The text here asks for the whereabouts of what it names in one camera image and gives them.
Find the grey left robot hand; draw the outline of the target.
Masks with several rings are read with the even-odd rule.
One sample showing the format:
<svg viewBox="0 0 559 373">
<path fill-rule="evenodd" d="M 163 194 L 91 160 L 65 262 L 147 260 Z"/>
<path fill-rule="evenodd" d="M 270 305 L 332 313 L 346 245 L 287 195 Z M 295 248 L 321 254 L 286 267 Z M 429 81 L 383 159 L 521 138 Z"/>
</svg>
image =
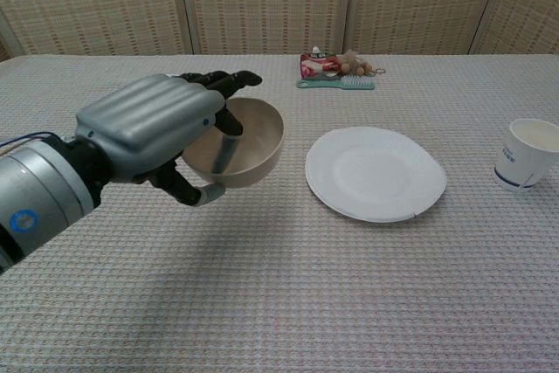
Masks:
<svg viewBox="0 0 559 373">
<path fill-rule="evenodd" d="M 112 182 L 148 181 L 181 204 L 205 205 L 221 197 L 224 186 L 192 186 L 176 170 L 176 161 L 210 128 L 238 139 L 243 126 L 226 101 L 261 82 L 246 70 L 151 75 L 80 109 L 75 136 L 104 152 Z"/>
</svg>

